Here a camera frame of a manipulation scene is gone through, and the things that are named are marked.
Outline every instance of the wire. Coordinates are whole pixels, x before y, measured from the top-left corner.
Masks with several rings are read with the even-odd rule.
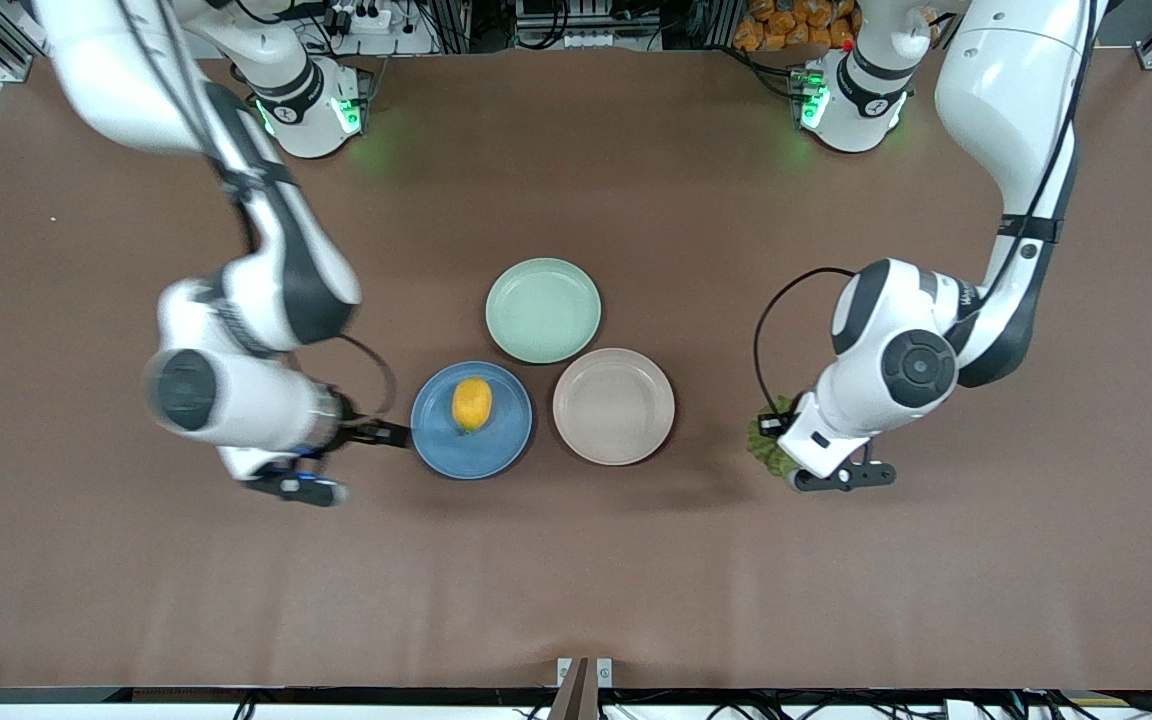
[[[1025,210],[1025,217],[1020,219],[1020,228],[1016,228],[1016,236],[1011,237],[1011,247],[1007,250],[1007,256],[1002,259],[1002,264],[998,265],[998,273],[993,275],[993,281],[990,283],[990,288],[984,291],[980,297],[980,306],[984,302],[993,296],[993,291],[1000,285],[1002,275],[1007,272],[1007,268],[1011,266],[1011,258],[1016,255],[1021,241],[1025,237],[1025,225],[1029,225],[1029,220],[1034,217],[1038,210],[1038,200],[1043,199],[1044,194],[1047,192],[1047,181],[1052,177],[1052,172],[1056,168],[1056,159],[1060,158],[1061,149],[1064,146],[1066,138],[1070,135],[1070,129],[1074,128],[1074,112],[1078,108],[1078,100],[1083,96],[1083,81],[1087,78],[1087,66],[1092,61],[1092,47],[1096,41],[1096,0],[1087,0],[1087,37],[1083,40],[1083,56],[1078,62],[1078,76],[1074,78],[1074,88],[1070,92],[1069,106],[1064,108],[1064,119],[1061,120],[1060,134],[1056,136],[1055,146],[1052,147],[1052,156],[1047,159],[1047,168],[1043,169],[1043,179],[1038,181],[1038,188],[1034,191],[1034,198],[1029,202],[1029,210]]]
[[[376,418],[384,418],[389,410],[393,410],[394,401],[397,400],[397,379],[394,378],[393,367],[389,366],[389,363],[385,363],[385,358],[381,357],[379,353],[372,350],[370,347],[366,347],[362,343],[362,341],[356,340],[356,338],[349,338],[344,333],[340,333],[334,338],[335,340],[343,340],[349,344],[357,347],[362,354],[371,357],[372,363],[376,364],[376,367],[380,369],[380,374],[385,379],[385,399],[380,402],[380,407],[378,407],[378,409],[372,411],[370,415],[362,415],[356,419],[344,420],[344,423],[340,423],[340,425],[342,425],[342,427],[355,427],[355,425],[364,425]]]
[[[567,22],[571,16],[571,8],[568,8],[567,0],[552,1],[554,5],[554,22],[552,26],[550,26],[550,31],[545,33],[545,37],[543,40],[538,41],[538,44],[531,45],[529,41],[520,40],[517,41],[518,47],[526,47],[526,50],[550,50],[550,47],[556,45],[559,40],[562,40],[563,35],[567,33]],[[562,28],[558,26],[559,13],[562,13]]]
[[[676,20],[673,20],[672,23],[667,24],[667,26],[658,26],[657,31],[654,31],[652,33],[652,37],[647,38],[647,50],[652,50],[652,44],[653,44],[653,41],[655,41],[655,38],[657,38],[658,35],[660,35],[664,31],[667,31],[667,29],[669,29],[669,28],[680,26],[680,24],[684,23],[685,21],[687,21],[687,18],[676,18]],[[660,40],[660,50],[664,50],[664,38]]]
[[[525,720],[536,720],[536,715],[539,714],[539,712],[540,712],[540,710],[543,707],[547,707],[547,703],[540,702],[540,705],[538,705],[536,707],[531,707],[531,712],[529,712],[529,714],[526,714]]]
[[[397,3],[389,3],[389,9],[393,10],[394,14],[397,14],[397,16],[403,20],[410,20],[416,17],[416,15],[412,15],[411,13],[403,13],[402,10],[400,10],[397,8]]]
[[[194,141],[197,143],[198,149],[204,154],[204,158],[206,158],[212,172],[214,172],[217,176],[222,177],[223,167],[220,165],[219,154],[215,150],[215,143],[211,141],[211,136],[206,131],[204,114],[202,114],[202,107],[198,105],[197,97],[195,97],[194,92],[189,91],[189,88],[194,85],[194,82],[189,78],[189,73],[184,67],[184,59],[182,51],[180,51],[179,37],[172,31],[172,20],[168,17],[168,14],[166,14],[166,9],[164,8],[161,0],[156,1],[156,8],[159,10],[159,18],[164,23],[164,28],[166,29],[166,32],[168,32],[168,38],[172,41],[172,55],[179,71],[182,73],[182,77],[180,78],[184,83],[189,100],[191,100],[191,105],[189,106],[185,105],[184,100],[180,99],[177,91],[175,91],[175,88],[173,88],[172,83],[168,82],[166,73],[157,62],[154,53],[151,53],[145,40],[145,36],[141,35],[141,26],[138,26],[136,20],[132,17],[132,10],[128,8],[127,0],[116,0],[116,3],[118,12],[122,15],[128,31],[131,32],[132,40],[136,41],[136,46],[137,50],[141,51],[142,59],[145,60],[145,65],[147,65],[147,67],[150,67],[150,71],[154,74],[156,82],[159,83],[164,93],[168,96],[172,105],[177,111],[180,122],[184,123],[189,135],[194,137]],[[248,252],[252,252],[256,249],[256,236],[252,228],[251,217],[247,214],[247,209],[243,209],[241,202],[234,199],[234,197],[230,197],[230,205],[238,215],[238,227],[242,228],[243,232],[243,248]]]
[[[238,6],[238,9],[242,10],[244,15],[247,15],[249,18],[256,20],[256,22],[259,22],[263,26],[275,26],[278,23],[283,22],[282,18],[270,20],[270,18],[257,17],[255,13],[251,13],[251,10],[247,8],[247,5],[243,5],[243,0],[234,0],[234,3]],[[291,6],[295,3],[296,0],[291,0],[291,2],[287,5],[287,10],[290,10]]]
[[[319,29],[319,37],[323,38],[324,55],[332,59],[338,59],[339,55],[338,52],[335,51],[335,45],[333,45],[332,37],[328,36],[328,31],[326,31],[326,29],[324,29],[323,26],[323,23],[319,22],[319,17],[317,17],[314,10],[311,10],[310,6],[308,5],[303,6],[303,9],[305,9],[305,17],[310,20],[311,23],[314,23],[314,26]]]
[[[1069,700],[1069,697],[1066,697],[1064,694],[1060,691],[1047,691],[1047,695],[1051,696],[1052,700],[1056,702],[1059,706],[1073,708],[1074,712],[1078,712],[1079,715],[1083,715],[1085,720],[1100,720],[1098,717],[1092,715],[1091,712],[1083,710],[1078,703]]]
[[[755,77],[758,78],[758,82],[763,83],[764,88],[767,88],[768,90],[771,90],[772,94],[778,94],[778,96],[785,97],[786,100],[797,100],[797,99],[799,99],[799,97],[796,96],[796,94],[793,94],[793,92],[788,92],[788,91],[781,90],[781,88],[776,88],[776,86],[772,85],[772,81],[763,77],[763,73],[759,71],[759,70],[755,70]]]
[[[715,707],[713,712],[710,712],[708,717],[705,717],[705,720],[714,720],[714,717],[718,717],[719,712],[722,712],[723,710],[735,710],[736,712],[740,712],[745,720],[755,720],[755,717],[750,715],[749,712],[745,712],[744,707],[741,707],[740,705],[732,705],[729,702]]]
[[[420,16],[425,18],[425,23],[429,23],[430,32],[433,33],[434,37],[438,37],[439,53],[449,55],[447,48],[453,44],[452,41],[448,41],[448,36],[445,35],[445,32],[447,32],[447,28],[444,28],[444,23],[438,22],[438,20],[434,18],[433,13],[430,13],[429,8],[425,8],[425,5],[419,3],[419,1],[416,3],[416,9],[419,10]]]
[[[772,296],[772,301],[768,301],[767,306],[763,308],[763,314],[758,316],[758,324],[755,325],[755,378],[758,379],[758,388],[763,391],[764,400],[767,400],[767,407],[771,407],[772,412],[775,415],[780,415],[776,412],[776,402],[772,401],[772,393],[767,392],[767,384],[763,381],[763,361],[760,359],[760,354],[759,354],[759,341],[763,338],[763,324],[767,321],[767,316],[772,313],[773,306],[776,306],[776,303],[782,297],[785,297],[786,293],[794,290],[794,287],[797,286],[799,282],[805,281],[805,279],[823,273],[833,273],[836,275],[844,275],[847,278],[852,278],[856,275],[856,273],[851,272],[850,270],[832,268],[831,266],[824,266],[824,268],[809,270],[808,272],[801,274],[799,276],[794,278],[790,281],[790,283],[781,288],[781,291],[778,291],[776,295]],[[814,712],[816,710],[817,708],[809,710],[808,714],[801,717],[799,720],[806,720],[806,717],[812,714],[812,712]]]
[[[265,700],[274,700],[273,694],[270,691],[247,691],[243,694],[243,700],[238,703],[236,710],[234,710],[233,720],[252,720],[256,717],[256,703],[265,696]]]
[[[385,55],[385,59],[380,61],[380,70],[376,74],[374,81],[371,81],[371,92],[367,94],[367,103],[371,103],[380,94],[380,83],[385,79],[385,70],[389,69],[389,55]]]
[[[755,60],[749,56],[749,53],[741,54],[738,50],[734,50],[733,47],[727,47],[726,45],[707,45],[704,47],[704,50],[721,51],[721,53],[723,53],[728,58],[736,60],[737,63],[744,65],[745,68],[755,70],[755,73],[767,73],[770,76],[778,76],[778,77],[791,76],[790,70],[786,70],[782,68],[773,68],[771,67],[771,65],[756,63]]]

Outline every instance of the blue plate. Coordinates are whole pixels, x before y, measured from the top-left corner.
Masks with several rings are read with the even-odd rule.
[[[467,433],[452,418],[456,384],[479,377],[492,388],[492,415]],[[531,397],[509,370],[480,359],[439,370],[412,404],[412,444],[430,468],[457,480],[499,473],[518,458],[531,438]]]

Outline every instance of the orange packaged item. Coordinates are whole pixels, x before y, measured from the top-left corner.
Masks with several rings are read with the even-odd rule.
[[[810,26],[827,28],[833,20],[833,3],[829,0],[795,0],[794,18]]]
[[[855,40],[851,36],[851,23],[847,18],[836,18],[829,23],[829,47],[842,47],[846,41]]]
[[[803,45],[808,41],[808,24],[798,23],[791,29],[790,35],[785,37],[786,45]]]
[[[753,18],[742,20],[732,36],[732,46],[735,50],[753,53],[759,45],[763,45],[763,23],[755,22]]]
[[[772,13],[772,17],[767,18],[767,32],[774,35],[788,35],[795,26],[794,14],[787,13],[785,10],[776,10]]]
[[[772,13],[776,12],[776,0],[749,0],[749,14],[755,15],[755,20],[764,23]]]

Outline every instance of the light green plate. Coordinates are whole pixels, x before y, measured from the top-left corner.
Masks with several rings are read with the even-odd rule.
[[[584,270],[558,258],[508,268],[488,293],[488,331],[524,363],[566,361],[598,332],[602,301]]]

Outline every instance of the green led light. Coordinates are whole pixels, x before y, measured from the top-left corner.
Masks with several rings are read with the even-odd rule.
[[[353,108],[353,103],[348,100],[333,100],[332,108],[338,114],[340,120],[340,129],[344,132],[353,135],[362,128],[362,122],[358,120],[358,113]]]
[[[824,106],[829,104],[829,89],[820,88],[820,92],[803,105],[803,124],[814,129],[820,124],[824,114]]]
[[[901,92],[900,100],[896,100],[895,108],[892,108],[892,120],[889,123],[887,123],[887,129],[896,127],[896,123],[900,122],[900,109],[902,108],[902,106],[905,105],[907,97],[909,97],[908,92]]]
[[[260,105],[260,100],[256,101],[256,108],[260,111],[260,120],[265,123],[265,132],[271,136],[274,135],[274,126],[270,122],[270,115],[265,113],[265,106]]]

